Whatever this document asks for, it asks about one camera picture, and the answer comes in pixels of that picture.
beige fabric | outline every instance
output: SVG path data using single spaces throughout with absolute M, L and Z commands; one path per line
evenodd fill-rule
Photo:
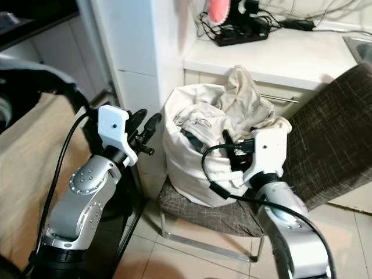
M 74 120 L 64 96 L 44 94 L 31 111 L 0 135 L 0 253 L 21 269 L 34 249 L 56 162 Z M 84 134 L 77 129 L 52 204 L 89 155 Z

gray fabric seat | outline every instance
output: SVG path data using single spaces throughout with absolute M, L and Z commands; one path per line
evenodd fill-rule
M 309 209 L 372 180 L 372 67 L 360 64 L 338 77 L 290 119 L 284 180 Z M 173 216 L 223 233 L 264 234 L 245 202 L 196 205 L 167 178 L 158 197 Z

white floor tile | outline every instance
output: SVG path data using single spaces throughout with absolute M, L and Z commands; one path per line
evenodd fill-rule
M 182 237 L 190 238 L 196 241 L 218 246 L 234 252 L 245 253 L 251 251 L 250 237 L 236 237 L 234 235 L 223 234 L 220 232 L 208 230 L 206 228 L 191 224 L 181 219 L 175 219 L 167 216 L 167 231 L 180 235 Z M 190 255 L 205 259 L 209 262 L 219 264 L 221 266 L 233 269 L 235 271 L 249 275 L 249 262 L 233 259 L 231 257 L 219 255 L 206 251 L 204 249 L 195 248 L 193 246 L 181 244 L 179 242 L 165 239 L 161 235 L 156 240 L 157 243 L 166 245 L 176 250 L 185 252 Z
M 319 227 L 331 247 L 338 278 L 368 279 L 353 212 L 322 205 L 310 212 L 310 219 Z M 252 250 L 254 252 L 257 246 L 258 241 L 253 239 Z M 249 275 L 260 279 L 278 278 L 268 238 L 265 239 L 259 262 L 251 263 Z
M 360 242 L 362 243 L 362 249 L 364 259 L 367 265 L 367 271 L 372 279 L 372 216 L 365 214 L 354 213 L 356 219 L 356 225 L 359 231 Z
M 155 244 L 143 279 L 248 279 L 249 276 Z
M 141 279 L 153 246 L 154 242 L 133 235 L 113 279 Z
M 157 204 L 149 201 L 133 232 L 134 235 L 155 241 L 159 235 L 160 215 Z

